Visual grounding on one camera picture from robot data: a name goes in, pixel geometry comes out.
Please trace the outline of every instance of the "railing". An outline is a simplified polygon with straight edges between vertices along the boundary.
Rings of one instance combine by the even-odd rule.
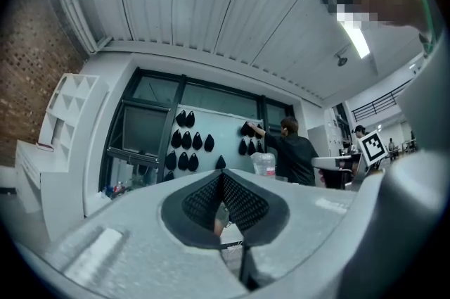
[[[395,101],[396,97],[400,95],[400,93],[405,89],[406,85],[409,82],[410,80],[392,90],[390,93],[380,96],[378,99],[372,101],[371,103],[353,110],[352,113],[355,121],[366,119],[372,115],[377,115],[383,110],[395,106],[397,104],[397,102]]]

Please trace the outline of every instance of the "white cabinet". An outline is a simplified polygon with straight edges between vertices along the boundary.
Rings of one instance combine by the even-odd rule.
[[[18,141],[18,196],[27,212],[43,210],[51,240],[84,218],[84,164],[107,90],[98,76],[64,74],[49,101],[39,135],[39,143],[53,151]]]

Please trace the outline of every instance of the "black shirt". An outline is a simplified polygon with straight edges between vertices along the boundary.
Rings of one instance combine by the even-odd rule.
[[[268,146],[278,152],[276,174],[287,177],[290,183],[315,186],[312,158],[317,158],[316,150],[311,142],[296,133],[285,137],[266,133],[264,137]]]

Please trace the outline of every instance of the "plastic container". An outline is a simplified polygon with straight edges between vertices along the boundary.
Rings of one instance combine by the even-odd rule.
[[[275,179],[275,155],[272,153],[255,153],[251,156],[256,175]]]

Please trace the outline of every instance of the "floor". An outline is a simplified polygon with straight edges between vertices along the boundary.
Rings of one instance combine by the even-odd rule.
[[[27,214],[15,194],[0,194],[0,218],[13,240],[41,256],[50,238],[45,227],[42,211]]]

